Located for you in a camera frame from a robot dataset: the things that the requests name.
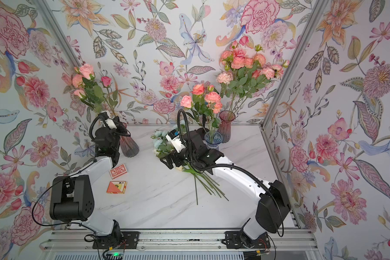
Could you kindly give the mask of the smoky pink glass vase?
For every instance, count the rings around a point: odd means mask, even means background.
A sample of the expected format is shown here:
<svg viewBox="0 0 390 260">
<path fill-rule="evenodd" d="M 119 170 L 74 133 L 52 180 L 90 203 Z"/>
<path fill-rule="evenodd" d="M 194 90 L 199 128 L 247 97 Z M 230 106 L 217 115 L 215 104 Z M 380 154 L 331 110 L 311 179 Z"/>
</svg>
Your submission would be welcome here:
<svg viewBox="0 0 390 260">
<path fill-rule="evenodd" d="M 136 156 L 140 149 L 134 139 L 131 137 L 130 131 L 127 129 L 126 123 L 123 123 L 123 128 L 125 129 L 126 136 L 122 136 L 120 139 L 120 148 L 125 157 L 131 158 Z"/>
</svg>

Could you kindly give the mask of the coral pink rose stem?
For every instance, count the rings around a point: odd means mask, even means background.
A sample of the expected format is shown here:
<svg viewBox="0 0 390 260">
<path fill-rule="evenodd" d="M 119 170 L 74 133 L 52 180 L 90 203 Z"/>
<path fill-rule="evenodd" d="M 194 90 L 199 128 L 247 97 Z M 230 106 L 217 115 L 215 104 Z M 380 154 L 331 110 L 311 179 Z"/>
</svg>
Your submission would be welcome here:
<svg viewBox="0 0 390 260">
<path fill-rule="evenodd" d="M 193 107 L 191 108 L 192 115 L 198 124 L 206 129 L 207 122 L 210 120 L 211 112 L 209 104 L 205 100 L 207 88 L 204 84 L 197 84 L 192 90 Z"/>
</svg>

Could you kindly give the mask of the large pink rose stem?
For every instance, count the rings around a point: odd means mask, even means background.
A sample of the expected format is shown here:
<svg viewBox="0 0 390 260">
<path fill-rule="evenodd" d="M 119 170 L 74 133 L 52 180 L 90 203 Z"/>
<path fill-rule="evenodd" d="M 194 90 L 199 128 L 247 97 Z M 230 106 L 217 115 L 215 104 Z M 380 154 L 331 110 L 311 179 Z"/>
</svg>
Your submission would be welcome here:
<svg viewBox="0 0 390 260">
<path fill-rule="evenodd" d="M 195 103 L 192 100 L 192 96 L 185 95 L 180 101 L 180 106 L 183 107 L 186 114 L 200 127 L 202 127 L 202 118 L 195 110 Z"/>
</svg>

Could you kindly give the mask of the pink rose spray stem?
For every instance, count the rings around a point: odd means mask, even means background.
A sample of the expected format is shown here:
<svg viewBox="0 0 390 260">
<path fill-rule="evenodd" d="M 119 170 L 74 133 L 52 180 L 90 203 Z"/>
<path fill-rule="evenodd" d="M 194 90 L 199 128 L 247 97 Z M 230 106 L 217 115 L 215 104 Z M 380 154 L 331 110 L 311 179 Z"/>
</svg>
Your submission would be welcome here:
<svg viewBox="0 0 390 260">
<path fill-rule="evenodd" d="M 210 133 L 210 140 L 213 140 L 214 134 L 219 125 L 218 115 L 223 108 L 221 95 L 216 91 L 213 85 L 208 87 L 208 91 L 204 97 L 207 110 L 205 112 L 207 125 Z"/>
</svg>

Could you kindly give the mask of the magenta pink rose stem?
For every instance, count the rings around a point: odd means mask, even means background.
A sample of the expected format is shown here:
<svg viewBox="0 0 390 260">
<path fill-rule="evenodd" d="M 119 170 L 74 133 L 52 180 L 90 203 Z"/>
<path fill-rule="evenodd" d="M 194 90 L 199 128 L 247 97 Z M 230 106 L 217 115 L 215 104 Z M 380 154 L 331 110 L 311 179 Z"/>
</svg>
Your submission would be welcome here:
<svg viewBox="0 0 390 260">
<path fill-rule="evenodd" d="M 101 78 L 101 83 L 103 86 L 103 108 L 105 110 L 110 110 L 113 116 L 117 116 L 115 108 L 118 105 L 118 90 L 112 87 L 112 78 L 109 76 L 103 76 Z"/>
</svg>

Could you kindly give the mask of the pale pink carnation stem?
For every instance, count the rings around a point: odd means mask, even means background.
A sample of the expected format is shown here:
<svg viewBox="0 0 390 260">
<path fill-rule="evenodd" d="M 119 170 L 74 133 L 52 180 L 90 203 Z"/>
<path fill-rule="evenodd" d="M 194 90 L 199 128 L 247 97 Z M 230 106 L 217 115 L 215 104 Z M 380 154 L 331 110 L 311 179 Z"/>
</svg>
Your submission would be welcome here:
<svg viewBox="0 0 390 260">
<path fill-rule="evenodd" d="M 231 99 L 230 105 L 227 105 L 227 110 L 233 111 L 234 108 L 234 100 L 235 100 L 235 93 L 230 86 L 230 83 L 234 80 L 234 73 L 231 70 L 221 72 L 218 76 L 216 81 L 221 85 L 221 91 L 220 91 L 220 97 L 223 99 L 224 97 L 227 97 L 228 99 Z"/>
</svg>

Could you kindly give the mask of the pink rose cluster stem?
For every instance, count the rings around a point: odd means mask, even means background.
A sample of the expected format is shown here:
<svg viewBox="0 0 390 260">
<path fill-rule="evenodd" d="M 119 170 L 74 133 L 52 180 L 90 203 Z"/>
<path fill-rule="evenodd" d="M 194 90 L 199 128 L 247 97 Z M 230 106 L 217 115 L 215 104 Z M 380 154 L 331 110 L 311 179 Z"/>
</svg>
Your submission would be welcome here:
<svg viewBox="0 0 390 260">
<path fill-rule="evenodd" d="M 248 98 L 256 92 L 257 80 L 254 73 L 260 65 L 234 42 L 230 50 L 220 57 L 224 70 L 217 76 L 221 86 L 221 97 L 229 98 L 229 111 L 238 113 Z"/>
</svg>

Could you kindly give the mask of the light pink rose stem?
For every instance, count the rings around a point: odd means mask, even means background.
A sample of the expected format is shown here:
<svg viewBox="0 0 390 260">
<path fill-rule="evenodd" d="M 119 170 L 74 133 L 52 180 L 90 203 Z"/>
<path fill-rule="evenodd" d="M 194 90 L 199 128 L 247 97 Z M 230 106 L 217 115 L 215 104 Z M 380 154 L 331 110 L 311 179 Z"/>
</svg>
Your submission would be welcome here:
<svg viewBox="0 0 390 260">
<path fill-rule="evenodd" d="M 77 96 L 82 103 L 87 105 L 93 112 L 100 113 L 103 111 L 102 103 L 104 99 L 97 97 L 92 89 L 77 89 L 74 91 L 74 95 Z"/>
</svg>

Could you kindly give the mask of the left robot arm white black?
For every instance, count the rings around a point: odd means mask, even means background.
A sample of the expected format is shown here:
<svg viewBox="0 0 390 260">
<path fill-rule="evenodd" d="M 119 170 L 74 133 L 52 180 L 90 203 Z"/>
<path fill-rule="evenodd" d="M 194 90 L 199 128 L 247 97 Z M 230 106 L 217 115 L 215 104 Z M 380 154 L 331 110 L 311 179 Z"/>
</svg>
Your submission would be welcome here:
<svg viewBox="0 0 390 260">
<path fill-rule="evenodd" d="M 119 223 L 95 210 L 92 184 L 118 164 L 120 139 L 130 133 L 123 123 L 116 129 L 101 127 L 95 132 L 95 156 L 89 165 L 71 177 L 53 180 L 49 214 L 51 219 L 76 223 L 90 229 L 105 245 L 124 240 Z"/>
</svg>

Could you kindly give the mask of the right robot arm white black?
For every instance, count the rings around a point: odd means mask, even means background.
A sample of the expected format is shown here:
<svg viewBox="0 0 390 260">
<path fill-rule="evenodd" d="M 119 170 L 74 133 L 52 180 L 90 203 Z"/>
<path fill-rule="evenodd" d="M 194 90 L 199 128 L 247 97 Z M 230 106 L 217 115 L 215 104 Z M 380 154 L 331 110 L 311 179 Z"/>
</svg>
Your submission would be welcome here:
<svg viewBox="0 0 390 260">
<path fill-rule="evenodd" d="M 256 204 L 255 214 L 243 225 L 240 236 L 249 241 L 263 234 L 284 234 L 284 220 L 291 205 L 286 187 L 278 180 L 261 180 L 249 171 L 234 164 L 221 151 L 209 148 L 197 131 L 181 135 L 177 130 L 162 134 L 169 152 L 159 153 L 160 161 L 169 169 L 183 170 L 199 177 L 207 173 L 226 180 L 244 192 Z"/>
</svg>

